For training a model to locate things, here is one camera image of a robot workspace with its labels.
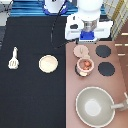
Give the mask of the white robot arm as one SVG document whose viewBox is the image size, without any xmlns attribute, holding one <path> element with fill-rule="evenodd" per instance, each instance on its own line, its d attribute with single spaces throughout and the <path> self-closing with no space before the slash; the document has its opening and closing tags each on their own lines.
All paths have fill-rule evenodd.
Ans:
<svg viewBox="0 0 128 128">
<path fill-rule="evenodd" d="M 95 43 L 109 37 L 113 22 L 100 20 L 103 0 L 44 0 L 44 11 L 51 15 L 64 14 L 68 10 L 68 1 L 76 3 L 77 11 L 67 16 L 66 40 Z"/>
</svg>

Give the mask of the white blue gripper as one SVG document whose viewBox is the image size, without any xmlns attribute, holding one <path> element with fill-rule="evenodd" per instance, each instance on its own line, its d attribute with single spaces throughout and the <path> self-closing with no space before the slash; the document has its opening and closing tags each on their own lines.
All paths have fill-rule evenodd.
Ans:
<svg viewBox="0 0 128 128">
<path fill-rule="evenodd" d="M 97 38 L 94 36 L 94 32 L 86 32 L 84 30 L 81 31 L 79 42 L 80 43 L 95 43 L 97 41 Z"/>
</svg>

